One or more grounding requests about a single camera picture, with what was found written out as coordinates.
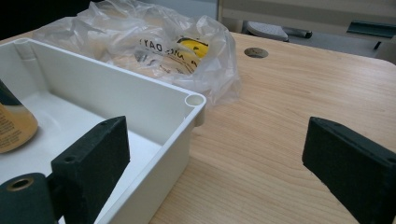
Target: yellow bottle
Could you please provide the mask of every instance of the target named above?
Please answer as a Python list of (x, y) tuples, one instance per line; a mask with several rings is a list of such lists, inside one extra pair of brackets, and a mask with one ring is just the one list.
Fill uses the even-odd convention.
[(35, 116), (0, 80), (0, 153), (15, 149), (35, 135)]

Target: clear plastic bag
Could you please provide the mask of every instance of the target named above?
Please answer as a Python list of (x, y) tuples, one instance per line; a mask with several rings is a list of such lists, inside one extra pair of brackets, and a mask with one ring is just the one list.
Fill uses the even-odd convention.
[(106, 0), (41, 27), (33, 39), (200, 92), (209, 106), (238, 98), (233, 37), (207, 16), (196, 20), (158, 5)]

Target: wood grain surface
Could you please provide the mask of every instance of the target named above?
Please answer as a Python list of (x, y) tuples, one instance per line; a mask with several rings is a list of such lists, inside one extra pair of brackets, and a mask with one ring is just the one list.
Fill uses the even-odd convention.
[[(240, 99), (206, 111), (190, 162), (151, 223), (357, 223), (303, 166), (308, 120), (331, 119), (396, 151), (396, 66), (233, 37)], [(247, 48), (269, 55), (249, 58)]]

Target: white plastic box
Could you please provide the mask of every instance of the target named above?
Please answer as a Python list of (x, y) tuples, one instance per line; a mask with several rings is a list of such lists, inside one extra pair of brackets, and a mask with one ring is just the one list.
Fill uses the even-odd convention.
[(0, 183), (51, 173), (50, 161), (104, 119), (126, 116), (131, 162), (97, 223), (147, 223), (189, 160), (203, 95), (63, 49), (19, 39), (0, 46), (0, 78), (35, 115), (26, 145), (0, 154)]

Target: white wall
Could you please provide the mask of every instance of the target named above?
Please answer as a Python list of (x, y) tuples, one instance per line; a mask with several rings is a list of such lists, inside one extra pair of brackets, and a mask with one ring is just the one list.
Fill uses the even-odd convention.
[(218, 0), (139, 0), (145, 3), (157, 4), (176, 10), (188, 17), (207, 15), (213, 19), (217, 17)]

